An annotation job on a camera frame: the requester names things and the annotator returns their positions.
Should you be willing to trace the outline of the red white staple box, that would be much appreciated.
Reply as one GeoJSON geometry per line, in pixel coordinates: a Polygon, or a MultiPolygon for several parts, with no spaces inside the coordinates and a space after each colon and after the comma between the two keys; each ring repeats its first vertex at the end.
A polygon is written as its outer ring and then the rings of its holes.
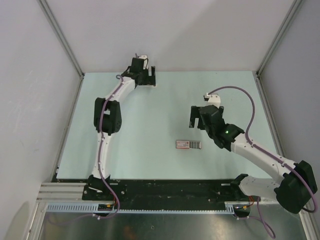
{"type": "Polygon", "coordinates": [[[177,149],[201,149],[202,143],[195,140],[177,140],[176,142],[177,149]]]}

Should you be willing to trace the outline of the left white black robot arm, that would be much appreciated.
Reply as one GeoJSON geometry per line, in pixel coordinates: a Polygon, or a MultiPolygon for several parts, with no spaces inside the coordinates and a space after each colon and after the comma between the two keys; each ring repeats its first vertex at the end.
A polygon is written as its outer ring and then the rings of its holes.
{"type": "Polygon", "coordinates": [[[94,102],[93,125],[97,131],[97,152],[87,185],[100,200],[110,196],[111,188],[105,184],[110,177],[110,152],[112,140],[122,126],[121,103],[138,86],[156,86],[155,67],[149,68],[147,55],[136,55],[131,65],[116,76],[117,86],[106,97],[94,102]]]}

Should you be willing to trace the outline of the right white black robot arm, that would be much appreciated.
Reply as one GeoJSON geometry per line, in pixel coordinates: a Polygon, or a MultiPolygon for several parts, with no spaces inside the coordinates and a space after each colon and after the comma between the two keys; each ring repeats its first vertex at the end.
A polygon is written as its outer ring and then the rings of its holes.
{"type": "Polygon", "coordinates": [[[270,153],[254,143],[243,129],[225,123],[223,112],[222,106],[192,106],[189,127],[205,131],[219,148],[244,157],[270,176],[266,179],[240,174],[231,183],[231,196],[237,201],[247,196],[276,200],[293,214],[305,210],[318,191],[312,166],[304,160],[295,162],[270,153]]]}

